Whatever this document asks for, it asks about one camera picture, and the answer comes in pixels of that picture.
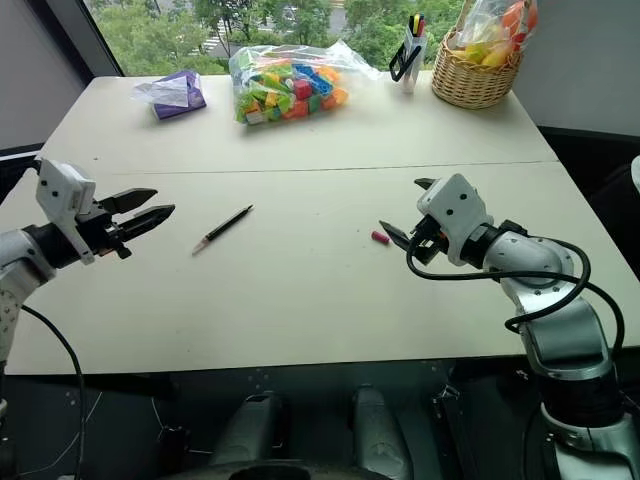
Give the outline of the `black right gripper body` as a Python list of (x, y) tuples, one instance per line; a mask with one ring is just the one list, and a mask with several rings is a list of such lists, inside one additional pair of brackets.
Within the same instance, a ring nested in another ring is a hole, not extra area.
[(411, 232), (408, 258), (428, 265), (438, 254), (446, 254), (448, 248), (449, 240), (440, 224), (432, 216), (426, 215)]

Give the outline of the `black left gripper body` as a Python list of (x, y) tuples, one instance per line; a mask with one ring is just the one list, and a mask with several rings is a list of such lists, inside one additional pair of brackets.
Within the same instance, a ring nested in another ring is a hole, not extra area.
[(113, 220), (116, 214), (126, 212), (122, 196), (93, 200), (87, 213), (75, 217), (76, 229), (95, 255), (115, 252), (126, 259), (132, 252), (124, 245), (124, 230)]

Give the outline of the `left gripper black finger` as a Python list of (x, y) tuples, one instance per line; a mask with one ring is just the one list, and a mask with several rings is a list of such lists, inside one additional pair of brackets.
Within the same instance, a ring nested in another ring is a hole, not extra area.
[(145, 204), (158, 193), (151, 188), (132, 188), (111, 196), (111, 213), (124, 214)]
[(167, 220), (174, 210), (174, 205), (159, 205), (143, 210), (122, 224), (122, 237), (137, 238), (148, 233)]

